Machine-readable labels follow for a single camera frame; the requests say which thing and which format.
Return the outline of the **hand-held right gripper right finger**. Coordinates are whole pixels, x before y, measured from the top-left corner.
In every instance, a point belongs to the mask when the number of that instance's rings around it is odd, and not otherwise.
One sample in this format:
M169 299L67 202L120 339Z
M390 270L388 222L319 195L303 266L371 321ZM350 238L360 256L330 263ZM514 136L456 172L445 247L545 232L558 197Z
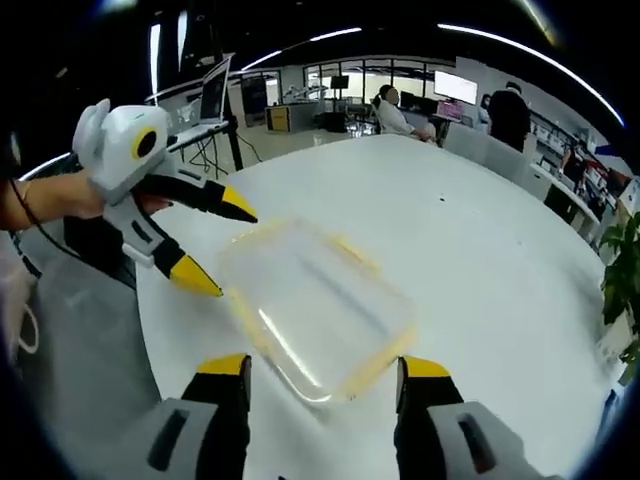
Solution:
M398 358L396 461L402 479L526 479L521 438L462 398L442 365Z

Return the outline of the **person's left hand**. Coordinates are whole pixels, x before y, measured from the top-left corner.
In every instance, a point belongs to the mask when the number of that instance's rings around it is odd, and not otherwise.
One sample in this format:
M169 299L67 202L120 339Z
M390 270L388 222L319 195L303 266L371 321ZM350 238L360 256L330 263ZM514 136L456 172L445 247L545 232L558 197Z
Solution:
M82 219L91 219L103 215L105 202L90 184L86 170L65 174L63 180L66 188L67 215ZM144 193L137 192L134 197L141 202L144 211L148 214L154 214L173 205L168 199Z

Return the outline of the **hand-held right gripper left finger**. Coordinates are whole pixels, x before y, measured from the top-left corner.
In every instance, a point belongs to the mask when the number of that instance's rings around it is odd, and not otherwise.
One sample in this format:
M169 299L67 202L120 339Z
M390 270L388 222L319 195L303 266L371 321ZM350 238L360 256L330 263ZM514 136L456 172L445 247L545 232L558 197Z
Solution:
M250 442L251 356L209 359L153 418L146 465L162 479L241 479Z

